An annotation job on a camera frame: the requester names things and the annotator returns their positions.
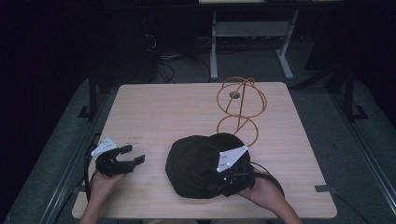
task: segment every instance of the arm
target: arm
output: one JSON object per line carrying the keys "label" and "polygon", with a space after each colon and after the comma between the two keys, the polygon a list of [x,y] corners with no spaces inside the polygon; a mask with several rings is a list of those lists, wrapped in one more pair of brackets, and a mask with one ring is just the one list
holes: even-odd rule
{"label": "arm", "polygon": [[238,194],[258,206],[272,211],[287,224],[303,223],[270,180],[256,177],[256,183],[252,189],[241,190]]}
{"label": "arm", "polygon": [[126,175],[108,177],[97,173],[92,179],[91,198],[79,224],[95,224],[99,218],[102,206],[107,197],[114,191],[117,184]]}

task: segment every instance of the floor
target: floor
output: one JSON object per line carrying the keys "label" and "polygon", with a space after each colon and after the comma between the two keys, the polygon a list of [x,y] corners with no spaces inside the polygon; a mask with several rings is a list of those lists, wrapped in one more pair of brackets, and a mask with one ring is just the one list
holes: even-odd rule
{"label": "floor", "polygon": [[[220,50],[216,82],[233,76],[254,77],[256,81],[284,82],[292,87],[319,73],[304,69],[312,43],[295,40],[290,43],[287,53],[294,79],[285,79],[275,52],[281,42],[281,39],[249,39],[244,44]],[[175,52],[163,60],[171,59],[170,56],[175,59],[164,62],[167,66],[160,65],[159,73],[151,83],[209,80],[207,50],[196,58],[177,57]],[[168,66],[175,71],[173,78],[170,78],[172,70]],[[303,90],[290,90],[323,176],[327,184],[336,188],[339,195],[370,223],[396,223],[395,211],[379,187],[364,151],[369,148],[389,183],[395,186],[395,127],[358,80],[355,80],[354,105],[360,105],[369,118],[349,122],[340,107],[343,90],[328,93],[325,89],[328,79],[325,77]],[[81,108],[89,105],[88,80],[81,83],[5,223],[78,223],[71,210],[77,197],[75,187],[82,178],[83,155],[95,134],[102,131],[117,90],[114,87],[105,93],[97,92],[99,110],[95,118],[88,121],[78,117]],[[365,140],[364,144],[357,140],[360,137]],[[346,203],[335,196],[333,199],[338,211],[335,218],[304,219],[304,223],[364,223]],[[101,219],[99,223],[139,223],[139,220]]]}

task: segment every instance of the table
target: table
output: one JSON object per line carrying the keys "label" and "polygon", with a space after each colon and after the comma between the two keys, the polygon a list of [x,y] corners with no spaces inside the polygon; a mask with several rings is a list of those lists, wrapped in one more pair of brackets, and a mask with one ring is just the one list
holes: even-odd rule
{"label": "table", "polygon": [[[214,134],[218,122],[226,117],[216,100],[221,85],[146,84],[120,87],[101,141],[109,136],[119,147],[134,146],[133,152],[118,156],[120,161],[129,161],[143,154],[146,161],[122,180],[103,208],[101,217],[276,217],[237,195],[229,198],[220,195],[210,200],[181,198],[167,178],[164,166],[172,144],[190,135]],[[268,106],[253,119],[260,135],[249,149],[251,160],[263,165],[279,180],[287,200],[300,217],[334,217],[336,208],[330,193],[316,192],[315,186],[326,183],[286,85],[269,82],[256,83],[255,86],[265,94]],[[228,102],[228,92],[225,93],[220,96],[220,103]],[[254,106],[260,100],[256,97],[247,88],[244,112],[255,113],[256,109],[260,109]],[[252,129],[247,128],[239,134],[237,136],[248,144]],[[90,165],[90,173],[93,166],[94,162]],[[82,216],[86,203],[85,193],[81,192],[73,208],[74,217]]]}

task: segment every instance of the white triangular marker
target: white triangular marker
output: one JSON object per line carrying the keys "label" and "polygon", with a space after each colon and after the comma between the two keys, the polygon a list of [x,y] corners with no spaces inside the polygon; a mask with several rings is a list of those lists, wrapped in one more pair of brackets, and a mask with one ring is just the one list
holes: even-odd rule
{"label": "white triangular marker", "polygon": [[114,148],[117,148],[117,144],[111,140],[111,138],[107,137],[105,139],[105,141],[103,141],[101,144],[99,144],[99,146],[93,151],[91,152],[91,156],[103,153],[103,152],[107,152],[109,150],[112,150]]}
{"label": "white triangular marker", "polygon": [[239,158],[244,155],[246,151],[248,151],[248,147],[242,146],[228,151],[220,152],[217,171],[221,173],[232,167],[239,160]]}

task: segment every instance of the white metal desk frame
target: white metal desk frame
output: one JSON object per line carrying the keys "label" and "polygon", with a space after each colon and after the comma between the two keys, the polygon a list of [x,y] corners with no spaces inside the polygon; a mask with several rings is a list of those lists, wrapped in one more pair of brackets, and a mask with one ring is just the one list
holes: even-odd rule
{"label": "white metal desk frame", "polygon": [[282,66],[283,73],[287,79],[293,79],[286,50],[288,49],[294,24],[297,20],[299,10],[294,10],[289,21],[217,21],[213,12],[212,22],[212,51],[210,53],[210,77],[217,80],[218,60],[216,57],[216,36],[285,36],[285,42],[281,49],[276,50],[277,58]]}

